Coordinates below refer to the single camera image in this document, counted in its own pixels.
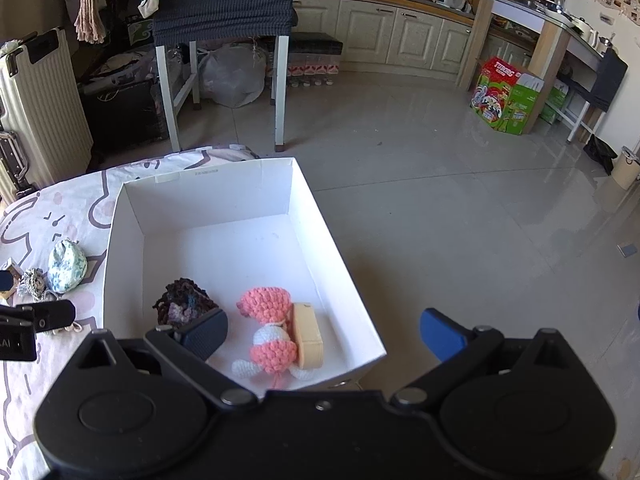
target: suitcase handle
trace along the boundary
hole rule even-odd
[[[60,46],[58,41],[58,30],[52,28],[49,32],[45,32],[40,36],[31,38],[24,43],[29,53],[29,61],[31,64],[36,64],[43,57],[47,56]]]

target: screw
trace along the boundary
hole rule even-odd
[[[231,388],[220,395],[220,400],[229,406],[243,406],[254,401],[254,394],[244,388]]]
[[[427,392],[420,388],[410,386],[409,388],[403,388],[395,394],[396,400],[403,406],[416,406],[422,404],[427,400]]]
[[[316,410],[320,412],[325,412],[331,408],[332,405],[328,400],[318,400],[318,402],[316,402]]]

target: suitcase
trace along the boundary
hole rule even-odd
[[[15,145],[21,145],[26,159],[22,163],[28,164],[22,178],[37,189],[86,171],[93,139],[61,28],[28,36],[0,58],[0,130],[18,139],[11,145],[0,142],[6,170],[0,171],[0,196],[6,203],[25,192],[15,179],[19,164],[8,160]]]

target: pink macrame tassel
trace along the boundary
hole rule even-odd
[[[80,9],[74,25],[79,41],[87,43],[104,41],[106,31],[98,14],[98,0],[80,0]]]

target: gray floor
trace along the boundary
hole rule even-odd
[[[275,155],[273,122],[266,94],[179,118],[185,148],[239,142],[260,156]],[[640,450],[640,254],[616,247],[640,244],[640,191],[625,194],[567,134],[494,132],[448,83],[344,73],[287,89],[282,155],[298,159],[388,350],[364,386],[389,394],[436,364],[417,330],[428,306],[507,336],[559,328],[616,412],[614,476]]]

